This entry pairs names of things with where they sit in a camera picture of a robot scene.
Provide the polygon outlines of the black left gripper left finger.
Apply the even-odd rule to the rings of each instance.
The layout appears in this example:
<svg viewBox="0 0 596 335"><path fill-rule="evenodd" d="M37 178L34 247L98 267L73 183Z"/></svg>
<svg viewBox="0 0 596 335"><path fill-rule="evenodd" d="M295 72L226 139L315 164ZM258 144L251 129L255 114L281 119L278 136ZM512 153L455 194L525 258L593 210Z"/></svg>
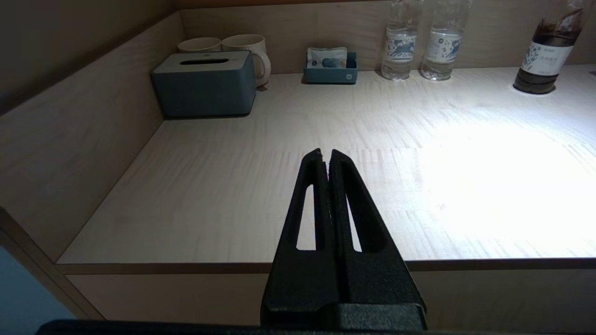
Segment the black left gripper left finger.
<svg viewBox="0 0 596 335"><path fill-rule="evenodd" d="M313 187L315 250L297 247L307 189ZM262 326L319 326L335 302L334 231L326 164L319 148L300 163L289 210L260 304Z"/></svg>

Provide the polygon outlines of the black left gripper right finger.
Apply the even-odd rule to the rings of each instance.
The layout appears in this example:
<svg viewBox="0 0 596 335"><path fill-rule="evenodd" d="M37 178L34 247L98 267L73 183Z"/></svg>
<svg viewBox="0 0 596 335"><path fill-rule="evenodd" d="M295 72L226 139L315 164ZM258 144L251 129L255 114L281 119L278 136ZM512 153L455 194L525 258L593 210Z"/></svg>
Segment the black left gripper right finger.
<svg viewBox="0 0 596 335"><path fill-rule="evenodd" d="M426 328L423 297L355 163L338 150L332 151L329 183L337 327Z"/></svg>

